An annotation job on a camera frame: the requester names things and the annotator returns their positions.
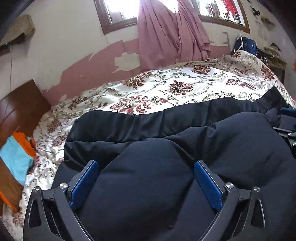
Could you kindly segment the pink window curtain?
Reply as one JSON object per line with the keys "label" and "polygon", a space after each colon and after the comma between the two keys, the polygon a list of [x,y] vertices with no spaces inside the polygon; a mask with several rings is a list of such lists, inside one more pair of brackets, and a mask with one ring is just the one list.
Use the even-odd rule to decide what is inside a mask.
{"label": "pink window curtain", "polygon": [[204,61],[211,51],[207,32],[189,1],[140,1],[137,32],[142,71]]}

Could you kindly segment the brown wooden headboard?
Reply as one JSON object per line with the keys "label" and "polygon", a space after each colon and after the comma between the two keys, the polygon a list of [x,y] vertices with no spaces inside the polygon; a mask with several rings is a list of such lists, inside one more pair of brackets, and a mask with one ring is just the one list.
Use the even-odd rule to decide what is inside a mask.
{"label": "brown wooden headboard", "polygon": [[1,146],[14,132],[32,136],[42,116],[51,106],[34,80],[16,88],[1,100]]}

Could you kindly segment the khaki cloth on wall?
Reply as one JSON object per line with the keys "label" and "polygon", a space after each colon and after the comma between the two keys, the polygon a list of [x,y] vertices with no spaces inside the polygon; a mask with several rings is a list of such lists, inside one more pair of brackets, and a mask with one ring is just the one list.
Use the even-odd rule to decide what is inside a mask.
{"label": "khaki cloth on wall", "polygon": [[17,39],[25,41],[35,31],[35,25],[30,15],[19,16],[1,39],[1,46],[10,44]]}

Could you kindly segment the floral white red bedspread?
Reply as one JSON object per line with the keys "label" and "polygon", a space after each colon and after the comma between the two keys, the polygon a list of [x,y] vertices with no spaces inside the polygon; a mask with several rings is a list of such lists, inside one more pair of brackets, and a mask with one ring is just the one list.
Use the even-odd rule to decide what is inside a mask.
{"label": "floral white red bedspread", "polygon": [[278,89],[287,104],[295,106],[295,99],[271,69],[259,58],[241,50],[205,62],[179,63],[127,80],[109,82],[44,108],[41,114],[34,113],[32,118],[21,121],[15,128],[34,138],[37,156],[25,176],[19,211],[14,212],[8,205],[2,208],[1,222],[5,231],[13,240],[22,240],[25,210],[32,188],[52,185],[64,159],[66,136],[82,114],[92,110],[148,114],[226,97],[256,101],[272,87]]}

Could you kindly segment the wooden side shelf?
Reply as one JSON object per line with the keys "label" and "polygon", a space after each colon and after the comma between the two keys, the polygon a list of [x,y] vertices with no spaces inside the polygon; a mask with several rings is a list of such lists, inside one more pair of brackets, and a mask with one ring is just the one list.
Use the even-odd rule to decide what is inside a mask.
{"label": "wooden side shelf", "polygon": [[285,70],[286,70],[286,61],[280,56],[280,51],[276,46],[264,47],[264,49],[259,49],[264,62],[267,63],[268,67],[274,72],[282,84],[285,83]]}

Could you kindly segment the red hanging garment outside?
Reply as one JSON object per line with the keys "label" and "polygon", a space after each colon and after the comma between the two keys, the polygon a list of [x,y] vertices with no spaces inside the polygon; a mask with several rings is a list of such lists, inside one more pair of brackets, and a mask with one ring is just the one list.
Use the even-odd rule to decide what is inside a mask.
{"label": "red hanging garment outside", "polygon": [[223,4],[224,4],[225,8],[227,9],[227,12],[230,12],[232,15],[235,15],[238,13],[233,0],[223,0]]}

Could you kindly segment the blue bag by bed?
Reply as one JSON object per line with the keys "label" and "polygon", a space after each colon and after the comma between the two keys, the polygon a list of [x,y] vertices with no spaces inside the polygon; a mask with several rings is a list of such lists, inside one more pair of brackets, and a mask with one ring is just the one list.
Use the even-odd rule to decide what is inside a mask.
{"label": "blue bag by bed", "polygon": [[254,40],[249,39],[247,37],[239,37],[234,44],[234,48],[231,51],[231,54],[235,54],[237,51],[243,50],[253,55],[257,55],[258,49],[257,44]]}

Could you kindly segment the large black padded coat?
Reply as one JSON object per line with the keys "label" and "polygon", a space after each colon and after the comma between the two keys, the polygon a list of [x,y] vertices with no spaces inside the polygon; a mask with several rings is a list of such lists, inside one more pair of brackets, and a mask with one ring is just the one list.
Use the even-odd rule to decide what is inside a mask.
{"label": "large black padded coat", "polygon": [[74,121],[52,186],[94,160],[99,177],[77,212],[94,240],[198,240],[215,216],[193,174],[202,160],[225,182],[261,189],[269,240],[295,240],[295,159],[274,131],[295,130],[285,107],[273,87],[254,102],[90,111]]}

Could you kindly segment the orange blue brown pillow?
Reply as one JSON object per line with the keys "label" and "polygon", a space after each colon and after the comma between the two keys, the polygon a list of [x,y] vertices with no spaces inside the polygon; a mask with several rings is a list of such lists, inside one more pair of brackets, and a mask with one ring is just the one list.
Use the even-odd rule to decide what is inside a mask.
{"label": "orange blue brown pillow", "polygon": [[26,176],[36,158],[35,141],[14,132],[1,147],[1,206],[18,212]]}

